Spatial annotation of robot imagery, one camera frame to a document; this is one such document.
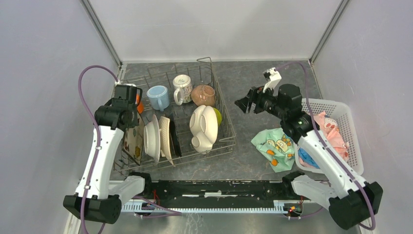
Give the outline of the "orange mug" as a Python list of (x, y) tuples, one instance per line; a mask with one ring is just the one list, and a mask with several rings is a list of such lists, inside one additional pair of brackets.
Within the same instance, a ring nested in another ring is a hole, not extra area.
[(137, 104), (137, 111), (139, 114), (144, 112), (144, 103), (141, 101), (141, 97), (139, 94), (136, 95), (136, 104)]

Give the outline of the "square floral plate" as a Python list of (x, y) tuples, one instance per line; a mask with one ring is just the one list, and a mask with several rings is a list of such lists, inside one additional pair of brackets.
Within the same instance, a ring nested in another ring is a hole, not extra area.
[(142, 160), (144, 126), (142, 118), (139, 117), (138, 125), (133, 128), (128, 128), (123, 140), (123, 151), (131, 156), (138, 166), (141, 165)]

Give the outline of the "plain white plate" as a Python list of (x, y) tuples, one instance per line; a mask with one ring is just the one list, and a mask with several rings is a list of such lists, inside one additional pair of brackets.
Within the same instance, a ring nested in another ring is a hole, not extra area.
[(154, 163), (160, 160), (160, 128), (156, 115), (152, 115), (151, 121), (144, 127), (144, 150), (146, 155), (153, 158)]

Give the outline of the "lime green bowl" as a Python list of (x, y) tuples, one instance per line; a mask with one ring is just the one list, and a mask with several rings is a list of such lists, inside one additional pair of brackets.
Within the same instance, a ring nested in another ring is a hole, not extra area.
[(215, 107), (213, 107), (213, 110), (214, 110), (215, 115), (216, 115), (216, 118), (217, 118), (217, 126), (220, 127), (220, 126), (221, 126), (221, 123), (222, 123), (222, 120), (223, 120), (222, 114), (221, 114), (221, 112), (220, 112), (217, 108), (215, 108)]

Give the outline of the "light blue mug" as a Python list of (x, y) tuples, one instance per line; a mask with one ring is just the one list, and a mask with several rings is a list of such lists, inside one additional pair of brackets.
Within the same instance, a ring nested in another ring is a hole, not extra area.
[(163, 112), (170, 104), (169, 93), (166, 86), (156, 85), (146, 92), (150, 105), (154, 110)]

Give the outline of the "red-rimmed beige plate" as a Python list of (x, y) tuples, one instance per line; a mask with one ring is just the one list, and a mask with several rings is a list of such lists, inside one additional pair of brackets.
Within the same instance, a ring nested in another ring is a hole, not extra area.
[(171, 139), (172, 139), (173, 149), (174, 149), (175, 154), (178, 157), (181, 157), (182, 152), (181, 152), (181, 148), (180, 148), (179, 138), (178, 138), (178, 134), (177, 134), (177, 131), (176, 131), (176, 125), (175, 125), (175, 122), (174, 122), (173, 114), (169, 115), (169, 119), (170, 119), (170, 124), (169, 124), (170, 136), (171, 136)]

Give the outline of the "beige brown-rimmed bowl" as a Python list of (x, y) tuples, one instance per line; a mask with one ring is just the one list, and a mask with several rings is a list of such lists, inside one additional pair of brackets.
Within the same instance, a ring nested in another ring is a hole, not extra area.
[(191, 98), (197, 106), (215, 106), (215, 90), (209, 85), (196, 86), (191, 91)]

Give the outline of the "cream divided plate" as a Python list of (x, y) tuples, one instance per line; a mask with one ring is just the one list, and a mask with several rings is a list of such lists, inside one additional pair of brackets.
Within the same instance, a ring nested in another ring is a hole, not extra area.
[(201, 105), (191, 115), (189, 128), (193, 148), (205, 155), (213, 148), (218, 135), (218, 120), (211, 106)]

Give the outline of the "white floral mug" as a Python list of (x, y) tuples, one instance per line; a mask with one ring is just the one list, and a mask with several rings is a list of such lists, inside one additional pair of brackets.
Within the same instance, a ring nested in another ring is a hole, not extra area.
[(188, 75), (177, 75), (173, 79), (174, 86), (174, 101), (177, 105), (182, 105), (192, 101), (191, 92), (193, 85), (191, 78)]

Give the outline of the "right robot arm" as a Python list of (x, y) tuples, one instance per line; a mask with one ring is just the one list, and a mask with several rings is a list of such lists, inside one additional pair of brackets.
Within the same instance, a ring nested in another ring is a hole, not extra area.
[(357, 174), (336, 152), (314, 120), (312, 111), (302, 109), (298, 86), (281, 85), (277, 96), (269, 88), (252, 87), (245, 97), (234, 103), (244, 113), (268, 112), (280, 119), (282, 130), (304, 149), (328, 178), (330, 185), (294, 172), (281, 186), (282, 195), (294, 199), (301, 195), (328, 210), (335, 223), (344, 230), (370, 219), (365, 229), (374, 230), (375, 215), (381, 203), (383, 189), (377, 182), (369, 183)]

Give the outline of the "green cartoon cloth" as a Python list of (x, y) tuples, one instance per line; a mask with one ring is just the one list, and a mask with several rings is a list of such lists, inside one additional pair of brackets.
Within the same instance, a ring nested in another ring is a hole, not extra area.
[(295, 146), (282, 128), (265, 129), (251, 140), (256, 149), (269, 161), (274, 172), (290, 171), (295, 160)]

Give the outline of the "blue cloth in basket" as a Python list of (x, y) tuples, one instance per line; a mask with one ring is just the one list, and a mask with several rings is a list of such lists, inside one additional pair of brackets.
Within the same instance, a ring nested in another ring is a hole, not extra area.
[(312, 157), (302, 148), (298, 148), (299, 162), (304, 167), (319, 169), (318, 164)]

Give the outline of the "pink patterned cloth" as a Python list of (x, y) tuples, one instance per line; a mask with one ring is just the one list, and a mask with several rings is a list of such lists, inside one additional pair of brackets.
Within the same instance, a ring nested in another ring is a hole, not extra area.
[(334, 147), (342, 159), (347, 162), (349, 160), (348, 149), (350, 146), (349, 142), (343, 140), (339, 132), (338, 123), (328, 117), (325, 111), (315, 115), (314, 120), (319, 125), (328, 142)]

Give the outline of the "white plastic basket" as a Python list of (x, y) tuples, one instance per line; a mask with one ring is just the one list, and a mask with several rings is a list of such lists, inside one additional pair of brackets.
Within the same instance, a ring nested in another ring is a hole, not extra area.
[(344, 103), (323, 99), (310, 98), (309, 104), (314, 116), (325, 111), (328, 117), (338, 123), (339, 132), (343, 140), (349, 142), (350, 146), (348, 149), (349, 160), (346, 163), (353, 171), (362, 175), (364, 167), (350, 108)]

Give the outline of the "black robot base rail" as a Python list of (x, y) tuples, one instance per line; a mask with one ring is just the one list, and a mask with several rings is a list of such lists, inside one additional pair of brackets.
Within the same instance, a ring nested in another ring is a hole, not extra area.
[(307, 198), (285, 181), (272, 180), (153, 180), (143, 173), (143, 192), (122, 211), (139, 217), (182, 214), (282, 214), (298, 217)]

